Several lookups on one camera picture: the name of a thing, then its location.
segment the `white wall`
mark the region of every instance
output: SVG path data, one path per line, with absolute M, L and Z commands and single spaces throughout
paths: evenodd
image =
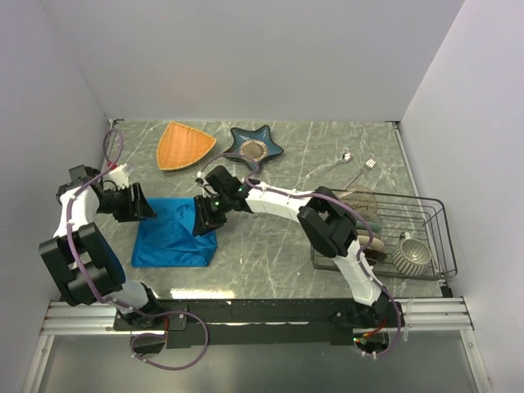
M 496 391 L 522 391 L 524 2 L 467 0 L 402 120 L 423 194 L 442 198 Z
M 400 120 L 463 0 L 42 0 L 109 117 Z
M 57 187 L 99 165 L 106 120 L 36 0 L 0 2 L 0 391 L 20 391 L 56 289 L 38 244 L 60 217 Z

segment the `cup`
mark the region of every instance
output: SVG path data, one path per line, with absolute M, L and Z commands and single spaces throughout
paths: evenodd
M 431 251 L 420 240 L 412 239 L 409 233 L 403 232 L 391 258 L 395 269 L 402 274 L 420 276 L 431 262 Z

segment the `folded towel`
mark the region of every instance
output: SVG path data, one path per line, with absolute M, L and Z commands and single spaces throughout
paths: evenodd
M 207 266 L 218 247 L 215 232 L 192 235 L 195 202 L 187 198 L 148 198 L 155 219 L 138 225 L 131 265 L 135 268 Z

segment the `gray marble tabletop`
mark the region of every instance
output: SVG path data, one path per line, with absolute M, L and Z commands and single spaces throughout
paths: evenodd
M 390 123 L 193 121 L 182 122 L 212 135 L 217 143 L 200 162 L 186 169 L 165 172 L 156 164 L 156 146 L 168 121 L 126 121 L 120 163 L 134 166 L 133 182 L 140 182 L 147 197 L 194 197 L 195 183 L 205 162 L 232 143 L 232 127 L 257 129 L 268 124 L 273 140 L 285 150 L 265 163 L 258 178 L 277 187 L 313 190 L 318 185 L 343 187 L 373 157 L 377 164 L 355 183 L 376 192 L 413 195 L 408 172 Z M 321 178 L 316 174 L 341 157 L 354 155 Z M 232 174 L 249 170 L 243 163 L 220 159 Z M 131 266 L 138 224 L 117 224 L 112 217 L 97 218 L 102 233 L 120 258 L 128 279 L 144 282 L 160 298 L 327 298 L 351 297 L 338 272 L 315 270 L 309 242 L 301 227 L 269 215 L 231 212 L 228 224 L 217 231 L 219 249 L 205 268 L 136 269 Z M 381 278 L 397 297 L 441 296 L 437 282 Z

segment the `wicker basket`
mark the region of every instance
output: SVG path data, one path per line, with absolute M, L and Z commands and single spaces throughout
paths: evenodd
M 188 125 L 172 121 L 158 142 L 156 163 L 162 170 L 186 168 L 199 161 L 216 144 L 216 139 Z

